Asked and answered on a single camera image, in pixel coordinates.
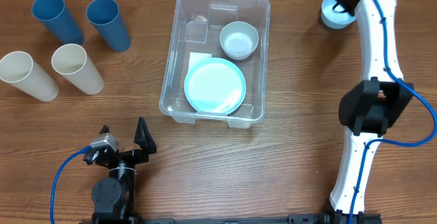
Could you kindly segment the light blue bowl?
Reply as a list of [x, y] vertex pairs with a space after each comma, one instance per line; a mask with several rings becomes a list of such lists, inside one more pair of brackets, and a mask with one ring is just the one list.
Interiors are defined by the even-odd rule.
[[356, 18], [345, 11], [337, 0], [323, 0], [321, 5], [322, 22], [331, 29], [343, 29], [352, 24]]

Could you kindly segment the light blue plate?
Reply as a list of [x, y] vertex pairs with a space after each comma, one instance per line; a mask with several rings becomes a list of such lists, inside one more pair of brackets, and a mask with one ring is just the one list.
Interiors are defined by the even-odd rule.
[[246, 96], [246, 79], [229, 60], [213, 57], [191, 67], [184, 80], [184, 94], [197, 112], [229, 115]]

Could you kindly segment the grey bowl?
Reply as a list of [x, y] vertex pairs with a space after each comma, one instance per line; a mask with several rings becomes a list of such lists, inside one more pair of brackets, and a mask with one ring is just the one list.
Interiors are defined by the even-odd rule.
[[255, 51], [259, 42], [259, 34], [251, 24], [234, 21], [223, 27], [219, 41], [224, 52], [244, 55]]

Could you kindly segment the pink bowl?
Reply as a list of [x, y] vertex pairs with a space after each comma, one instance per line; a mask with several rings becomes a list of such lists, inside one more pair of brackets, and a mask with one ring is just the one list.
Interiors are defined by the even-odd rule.
[[225, 52], [225, 54], [230, 59], [238, 60], [238, 61], [243, 60], [243, 59], [247, 59], [248, 57], [250, 57], [252, 55], [252, 53], [244, 54], [244, 55], [235, 55], [235, 54], [231, 54], [231, 53], [228, 53], [228, 52]]

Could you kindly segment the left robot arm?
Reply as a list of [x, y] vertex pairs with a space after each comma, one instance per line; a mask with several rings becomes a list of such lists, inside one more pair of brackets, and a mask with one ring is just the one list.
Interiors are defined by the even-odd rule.
[[92, 223], [140, 223], [142, 218], [135, 213], [135, 166], [149, 161], [157, 146], [145, 119], [139, 118], [134, 137], [138, 149], [119, 151], [117, 139], [103, 126], [98, 137], [90, 144], [83, 160], [108, 169], [108, 177], [94, 184], [91, 199], [94, 203]]

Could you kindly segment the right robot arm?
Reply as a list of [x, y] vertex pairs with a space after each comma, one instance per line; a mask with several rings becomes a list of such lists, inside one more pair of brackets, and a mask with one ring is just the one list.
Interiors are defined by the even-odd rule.
[[361, 39], [361, 81], [339, 105], [344, 147], [339, 175], [330, 194], [335, 212], [358, 216], [376, 150], [412, 98], [395, 79], [404, 80], [395, 42], [397, 0], [334, 0], [322, 4], [322, 20], [334, 29], [356, 22]]

